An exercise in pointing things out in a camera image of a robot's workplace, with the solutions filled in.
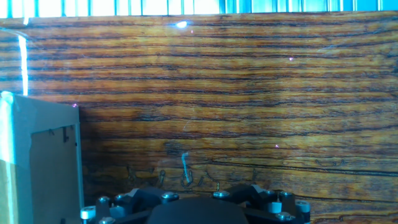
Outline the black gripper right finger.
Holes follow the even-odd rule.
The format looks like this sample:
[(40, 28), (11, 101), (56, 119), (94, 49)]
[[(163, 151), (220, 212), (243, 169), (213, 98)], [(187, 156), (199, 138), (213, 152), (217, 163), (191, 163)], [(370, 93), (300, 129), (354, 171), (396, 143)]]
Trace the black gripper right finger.
[(238, 206), (248, 223), (310, 223), (310, 203), (297, 200), (295, 194), (284, 190), (239, 184), (213, 192), (213, 198)]

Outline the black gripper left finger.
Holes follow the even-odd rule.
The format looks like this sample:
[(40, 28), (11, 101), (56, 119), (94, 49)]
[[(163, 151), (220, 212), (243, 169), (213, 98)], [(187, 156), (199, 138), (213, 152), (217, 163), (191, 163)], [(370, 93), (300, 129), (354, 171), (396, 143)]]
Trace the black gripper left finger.
[(145, 223), (152, 210), (179, 199), (175, 192), (155, 187), (136, 188), (115, 197), (101, 196), (80, 210), (82, 224)]

